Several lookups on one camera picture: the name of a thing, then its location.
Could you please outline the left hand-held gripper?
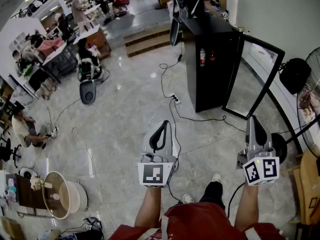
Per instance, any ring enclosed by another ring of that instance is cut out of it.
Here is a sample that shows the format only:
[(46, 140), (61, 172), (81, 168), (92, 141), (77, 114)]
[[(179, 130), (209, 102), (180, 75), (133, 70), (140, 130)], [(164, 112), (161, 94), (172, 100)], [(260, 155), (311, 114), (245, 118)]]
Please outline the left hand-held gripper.
[(139, 184), (148, 188), (165, 188), (177, 165), (173, 154), (172, 126), (168, 120), (154, 125), (144, 136), (140, 162), (137, 164)]

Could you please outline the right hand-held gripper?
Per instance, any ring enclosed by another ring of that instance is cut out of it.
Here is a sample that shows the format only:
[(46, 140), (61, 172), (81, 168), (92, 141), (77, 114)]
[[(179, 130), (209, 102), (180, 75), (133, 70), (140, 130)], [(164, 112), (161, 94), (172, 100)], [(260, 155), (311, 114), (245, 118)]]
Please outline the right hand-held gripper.
[(270, 131), (255, 115), (246, 122), (245, 142), (248, 150), (241, 150), (237, 154), (236, 169), (243, 169), (249, 186), (273, 183), (279, 178), (280, 158), (272, 148)]

